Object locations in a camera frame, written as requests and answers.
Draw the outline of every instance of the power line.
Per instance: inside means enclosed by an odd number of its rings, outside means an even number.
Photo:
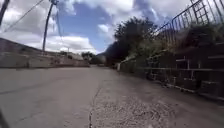
[[[26,13],[23,14],[22,17],[20,17],[15,23],[13,23],[12,25],[10,25],[7,29],[5,29],[3,31],[7,32],[9,29],[11,29],[13,26],[15,26],[17,23],[19,23],[28,13],[30,13],[33,9],[35,9],[41,2],[43,2],[44,0],[40,0],[38,3],[36,3],[32,8],[30,8]]]
[[[61,25],[59,22],[59,10],[57,11],[56,18],[57,18],[57,22],[58,22],[58,34],[61,37],[61,42],[63,43],[62,34],[61,34]]]

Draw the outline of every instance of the railing post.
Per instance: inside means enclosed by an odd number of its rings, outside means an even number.
[[[195,10],[195,5],[194,5],[194,2],[193,0],[191,0],[191,4],[193,5],[192,8],[193,8],[193,11],[194,11],[194,15],[195,15],[195,19],[196,19],[196,23],[198,24],[198,16],[197,16],[197,12]]]
[[[214,3],[215,3],[215,7],[216,7],[216,9],[217,9],[217,11],[218,11],[220,20],[221,20],[222,23],[224,23],[224,21],[223,21],[223,19],[222,19],[222,13],[221,13],[221,11],[220,11],[220,9],[219,9],[219,6],[218,6],[217,2],[216,2],[216,0],[213,0],[213,1],[214,1]]]
[[[214,21],[215,21],[215,23],[216,23],[215,14],[214,14],[214,12],[213,12],[213,10],[212,10],[212,7],[211,7],[211,4],[210,4],[209,0],[207,0],[207,3],[208,3],[208,6],[209,6],[209,8],[210,8],[210,10],[211,10],[211,13],[212,13],[212,16],[213,16],[213,18],[214,18]]]

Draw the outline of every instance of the stone wall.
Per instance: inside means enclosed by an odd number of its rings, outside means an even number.
[[[124,61],[121,71],[210,98],[224,99],[223,49],[224,44],[218,44],[176,54],[162,52],[150,58]]]

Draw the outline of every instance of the vegetation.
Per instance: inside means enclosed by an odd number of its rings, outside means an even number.
[[[188,47],[213,45],[224,41],[224,24],[192,25],[188,29],[176,31],[166,29],[157,35],[157,26],[148,18],[131,18],[117,26],[114,38],[106,52],[107,64],[115,65],[127,58],[150,57],[162,50],[177,52]],[[176,36],[177,41],[168,44],[165,34]]]
[[[83,52],[81,55],[82,55],[83,59],[88,61],[88,62],[93,58],[93,56],[95,56],[91,52]]]
[[[134,17],[119,24],[114,34],[115,42],[106,50],[108,64],[115,64],[126,57],[146,53],[147,43],[152,42],[156,28],[157,26],[148,18]]]

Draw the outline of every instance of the road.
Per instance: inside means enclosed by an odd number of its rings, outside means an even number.
[[[224,127],[223,105],[97,67],[0,69],[0,109],[10,128]]]

